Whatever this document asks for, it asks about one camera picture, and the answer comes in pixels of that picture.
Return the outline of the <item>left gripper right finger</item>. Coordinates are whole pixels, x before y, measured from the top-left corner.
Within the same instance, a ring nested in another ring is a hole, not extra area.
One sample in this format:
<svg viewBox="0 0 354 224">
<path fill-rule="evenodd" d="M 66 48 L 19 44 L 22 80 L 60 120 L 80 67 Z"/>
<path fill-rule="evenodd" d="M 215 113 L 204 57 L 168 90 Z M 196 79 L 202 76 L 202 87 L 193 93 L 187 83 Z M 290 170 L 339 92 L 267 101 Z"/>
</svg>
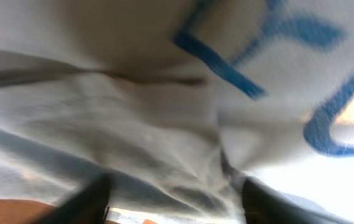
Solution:
<svg viewBox="0 0 354 224">
<path fill-rule="evenodd" d="M 252 178 L 243 184 L 242 206 L 247 224 L 349 224 L 349 221 L 305 210 Z"/>
</svg>

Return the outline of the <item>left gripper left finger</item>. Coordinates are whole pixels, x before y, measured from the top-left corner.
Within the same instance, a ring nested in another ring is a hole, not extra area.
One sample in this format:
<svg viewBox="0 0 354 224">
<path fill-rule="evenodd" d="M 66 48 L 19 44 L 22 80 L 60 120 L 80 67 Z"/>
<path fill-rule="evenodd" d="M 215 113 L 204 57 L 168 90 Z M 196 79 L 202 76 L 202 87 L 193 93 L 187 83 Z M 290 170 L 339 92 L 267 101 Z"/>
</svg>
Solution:
<svg viewBox="0 0 354 224">
<path fill-rule="evenodd" d="M 33 224 L 104 224 L 109 212 L 111 179 L 103 174 L 63 205 Z"/>
</svg>

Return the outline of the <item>light blue t-shirt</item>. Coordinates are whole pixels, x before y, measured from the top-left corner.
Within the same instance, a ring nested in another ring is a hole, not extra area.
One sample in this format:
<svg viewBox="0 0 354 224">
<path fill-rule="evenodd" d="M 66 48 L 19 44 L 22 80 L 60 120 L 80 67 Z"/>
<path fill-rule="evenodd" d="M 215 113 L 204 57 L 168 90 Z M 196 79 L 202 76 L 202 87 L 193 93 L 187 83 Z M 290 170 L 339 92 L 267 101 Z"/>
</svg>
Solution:
<svg viewBox="0 0 354 224">
<path fill-rule="evenodd" d="M 0 0 L 0 199 L 244 223 L 243 180 L 354 223 L 354 0 Z"/>
</svg>

